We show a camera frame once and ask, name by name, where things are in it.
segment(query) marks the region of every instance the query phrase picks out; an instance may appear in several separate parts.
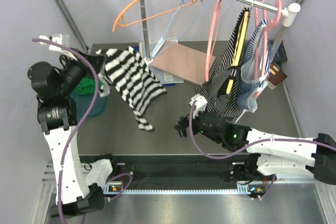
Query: striped shirt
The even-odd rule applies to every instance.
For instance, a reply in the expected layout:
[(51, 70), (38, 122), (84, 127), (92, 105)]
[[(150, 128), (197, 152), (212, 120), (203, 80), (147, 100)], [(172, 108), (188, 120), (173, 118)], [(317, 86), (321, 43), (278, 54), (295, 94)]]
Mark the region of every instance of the striped shirt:
[(152, 73), (140, 54), (132, 47), (128, 50), (104, 49), (97, 54), (106, 54), (104, 75), (128, 103), (140, 130), (154, 131), (143, 117), (152, 100), (167, 91)]
[[(209, 81), (196, 87), (196, 92), (204, 96), (208, 102), (207, 111), (216, 112), (218, 115), (224, 117), (225, 121), (230, 123), (235, 123), (241, 114), (240, 108), (236, 105), (236, 98), (240, 81), (240, 68), (243, 65), (243, 55), (240, 57), (237, 67), (232, 67), (232, 63), (239, 27), (243, 22), (245, 12), (249, 12), (248, 7), (244, 7), (240, 12), (237, 24), (225, 51), (212, 65), (209, 72)], [(230, 94), (226, 94), (226, 87), (229, 78), (232, 76), (235, 78), (234, 83)]]

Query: metal floor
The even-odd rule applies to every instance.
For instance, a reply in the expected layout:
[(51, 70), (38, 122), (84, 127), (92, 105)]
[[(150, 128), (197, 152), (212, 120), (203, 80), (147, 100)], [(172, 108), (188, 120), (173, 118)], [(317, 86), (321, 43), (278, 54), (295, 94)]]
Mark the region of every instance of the metal floor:
[[(81, 224), (82, 217), (68, 224)], [(49, 224), (60, 224), (59, 219)], [(246, 195), (124, 195), (84, 224), (327, 224), (315, 185), (276, 185), (262, 201)]]
[[(203, 52), (207, 47), (207, 41), (181, 42), (181, 44)], [(226, 41), (218, 41), (214, 55), (219, 55), (226, 44)], [(92, 46), (92, 50), (125, 49), (129, 45), (96, 44)], [(168, 94), (153, 101), (145, 115), (145, 118), (155, 127), (154, 132), (139, 131), (131, 109), (116, 90), (112, 89), (104, 112), (98, 117), (87, 119), (80, 128), (77, 137), (79, 153), (197, 153), (190, 138), (180, 139), (173, 127), (180, 116), (189, 114), (188, 103), (195, 95), (195, 85), (185, 82), (166, 89)], [(274, 90), (266, 88), (258, 98), (258, 110), (255, 113), (245, 113), (238, 123), (265, 132), (298, 136), (282, 85)], [(200, 147), (209, 153), (227, 153), (220, 145), (200, 134), (196, 136), (196, 140)]]

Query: hanger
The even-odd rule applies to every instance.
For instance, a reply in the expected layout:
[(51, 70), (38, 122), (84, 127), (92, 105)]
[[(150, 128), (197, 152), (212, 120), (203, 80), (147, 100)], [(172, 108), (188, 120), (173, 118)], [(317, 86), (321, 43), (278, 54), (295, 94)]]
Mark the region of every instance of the hanger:
[[(236, 43), (236, 47), (235, 47), (235, 53), (234, 53), (234, 58), (233, 58), (233, 62), (232, 62), (232, 67), (237, 67), (239, 64), (239, 60), (240, 60), (240, 55), (241, 50), (243, 49), (243, 44), (245, 41), (245, 35), (246, 35), (246, 30), (247, 30), (247, 22), (248, 22), (248, 12), (245, 12), (244, 14), (244, 18), (243, 18), (243, 22), (240, 24), (239, 26), (239, 30), (238, 30), (238, 38), (237, 38), (237, 43)], [(233, 86), (233, 79), (229, 79), (229, 83), (227, 85), (226, 88), (226, 94), (230, 94), (232, 86)]]
[[(281, 0), (276, 0), (275, 1), (275, 6), (278, 8), (278, 13), (277, 13), (277, 17), (276, 20), (274, 21), (272, 18), (270, 19), (270, 21), (268, 22), (267, 26), (264, 28), (264, 49), (263, 49), (263, 53), (262, 53), (262, 62), (261, 62), (261, 76), (264, 76), (266, 74), (266, 62), (267, 62), (267, 42), (268, 42), (268, 31), (271, 28), (276, 28), (278, 26), (278, 23), (280, 21), (281, 18), (281, 11), (282, 11), (282, 1)], [(262, 10), (263, 11), (263, 19), (267, 19), (267, 12), (266, 10)], [(256, 19), (256, 26), (258, 25), (258, 8), (255, 7), (255, 19)], [(257, 73), (258, 73), (258, 46), (256, 48), (256, 66), (255, 66), (255, 79), (257, 78)], [(254, 94), (254, 97), (257, 98), (260, 95), (260, 92), (256, 92)]]
[(218, 35), (218, 30), (219, 30), (219, 20), (217, 22), (216, 35), (215, 35), (215, 39), (214, 39), (214, 43), (213, 43), (212, 47), (211, 47), (211, 44), (212, 44), (212, 38), (213, 38), (213, 35), (214, 35), (214, 31), (215, 31), (217, 15), (219, 15), (220, 11), (221, 11), (221, 2), (222, 2), (222, 0), (217, 0), (215, 10), (214, 10), (214, 13), (213, 13), (213, 16), (212, 16), (210, 33), (209, 33), (209, 40), (208, 40), (208, 47), (207, 47), (207, 50), (206, 50), (205, 81), (209, 81), (209, 65), (210, 65), (211, 56), (214, 52), (214, 48), (215, 48), (215, 44), (216, 44), (216, 40), (217, 40), (217, 35)]
[(156, 15), (153, 15), (153, 16), (151, 16), (151, 17), (147, 17), (147, 18), (144, 18), (144, 19), (141, 19), (141, 20), (138, 20), (138, 21), (131, 22), (131, 23), (129, 23), (129, 24), (125, 24), (125, 20), (124, 20), (124, 16), (123, 16), (123, 15), (125, 14), (125, 12), (126, 12), (130, 7), (132, 7), (132, 6), (133, 6), (135, 3), (137, 3), (138, 1), (139, 1), (139, 0), (133, 0), (128, 6), (125, 7), (124, 10), (121, 11), (121, 13), (117, 16), (116, 20), (114, 21), (112, 32), (115, 31), (115, 28), (116, 28), (117, 25), (118, 25), (119, 27), (128, 27), (128, 26), (134, 25), (134, 24), (136, 24), (136, 23), (142, 22), (142, 21), (144, 21), (144, 20), (148, 20), (148, 19), (151, 19), (151, 18), (155, 18), (155, 17), (161, 16), (161, 15), (163, 15), (163, 14), (173, 12), (173, 11), (179, 9), (179, 8), (186, 7), (186, 6), (188, 6), (188, 5), (192, 5), (192, 4), (194, 4), (197, 0), (192, 0), (190, 3), (185, 4), (185, 5), (183, 5), (183, 6), (179, 6), (179, 7), (177, 7), (177, 8), (174, 8), (174, 9), (171, 9), (171, 10), (167, 10), (167, 11), (165, 11), (165, 12), (162, 12), (162, 13), (159, 13), (159, 14), (156, 14)]
[(190, 0), (180, 0), (180, 6), (179, 8), (174, 12), (172, 18), (169, 21), (169, 24), (167, 26), (166, 31), (164, 32), (163, 36), (160, 38), (159, 42), (155, 45), (154, 49), (151, 51), (151, 58), (155, 59), (159, 54), (161, 54), (163, 51), (167, 50), (171, 45), (173, 45), (190, 27), (191, 25), (199, 18), (199, 16), (202, 14), (202, 12), (206, 9), (206, 7), (209, 5), (209, 1), (204, 5), (204, 7), (201, 9), (201, 11), (195, 16), (195, 18), (191, 21), (191, 23), (185, 28), (180, 35), (178, 35), (174, 41), (172, 41), (168, 46), (162, 49), (164, 46), (166, 39), (165, 36), (173, 22), (173, 19), (175, 15), (180, 11), (180, 9), (183, 7), (183, 4), (187, 3)]

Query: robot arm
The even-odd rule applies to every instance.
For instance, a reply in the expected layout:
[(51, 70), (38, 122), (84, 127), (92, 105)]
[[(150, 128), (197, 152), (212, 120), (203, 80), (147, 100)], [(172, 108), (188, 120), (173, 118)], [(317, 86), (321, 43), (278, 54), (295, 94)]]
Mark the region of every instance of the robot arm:
[[(192, 122), (194, 135), (201, 133), (231, 152), (260, 140), (268, 140), (245, 149), (250, 155), (245, 161), (244, 171), (264, 176), (308, 175), (327, 184), (336, 184), (336, 153), (322, 146), (299, 142), (312, 141), (336, 147), (335, 141), (329, 135), (319, 133), (317, 138), (295, 138), (258, 131), (247, 126), (227, 123), (215, 112), (205, 112), (207, 102), (199, 94), (192, 97), (190, 105), (194, 101), (196, 108)], [(189, 116), (181, 117), (178, 122), (175, 129), (181, 138), (185, 138)]]
[[(62, 35), (47, 39), (59, 44), (64, 43)], [(76, 103), (70, 94), (84, 77), (92, 77), (92, 73), (70, 52), (62, 51), (52, 45), (49, 49), (68, 57), (68, 60), (63, 64), (64, 68), (58, 69), (47, 62), (38, 62), (30, 67), (28, 77), (32, 82), (31, 87), (37, 92), (37, 120), (49, 145), (56, 183), (58, 183), (59, 172), (62, 170), (63, 173), (62, 209), (65, 216), (72, 217), (104, 207), (102, 187), (113, 171), (112, 156), (94, 162), (89, 175), (84, 178), (81, 172), (76, 133), (67, 149), (64, 165), (60, 166), (63, 150), (77, 125)], [(105, 56), (79, 53), (92, 64), (97, 73), (100, 72)], [(109, 93), (110, 87), (106, 81), (102, 81), (105, 88), (100, 90), (100, 95), (105, 96)], [(57, 207), (51, 209), (51, 215), (53, 217), (58, 215)]]

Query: striped garment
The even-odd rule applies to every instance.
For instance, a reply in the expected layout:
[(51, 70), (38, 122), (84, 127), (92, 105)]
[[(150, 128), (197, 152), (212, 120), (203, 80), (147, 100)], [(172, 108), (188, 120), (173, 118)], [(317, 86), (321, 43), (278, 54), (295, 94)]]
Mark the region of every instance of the striped garment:
[[(237, 24), (224, 53), (215, 60), (210, 69), (209, 81), (196, 87), (196, 92), (204, 96), (208, 102), (206, 107), (207, 111), (216, 112), (218, 115), (222, 116), (225, 121), (230, 123), (235, 123), (241, 114), (240, 108), (236, 105), (236, 98), (240, 81), (240, 68), (243, 65), (243, 54), (239, 59), (237, 67), (232, 67), (232, 63), (239, 28), (243, 22), (245, 12), (248, 12), (249, 20), (249, 8), (244, 7), (239, 14)], [(234, 76), (235, 78), (234, 84), (230, 94), (226, 94), (226, 87), (231, 76)]]
[(128, 50), (103, 49), (96, 53), (108, 56), (104, 74), (132, 109), (139, 129), (154, 131), (143, 116), (151, 101), (167, 91), (143, 58), (132, 47), (128, 47)]
[[(241, 80), (238, 88), (237, 105), (241, 110), (255, 112), (258, 108), (257, 100), (254, 97), (255, 93), (261, 92), (264, 85), (264, 80), (269, 75), (269, 45), (267, 43), (267, 59), (265, 67), (265, 75), (261, 75), (261, 63), (264, 51), (264, 28), (267, 26), (267, 20), (262, 20), (256, 27), (253, 35), (243, 47), (243, 66), (241, 67)], [(258, 45), (258, 62), (256, 62), (255, 51)], [(257, 78), (255, 79), (255, 66), (257, 68)]]

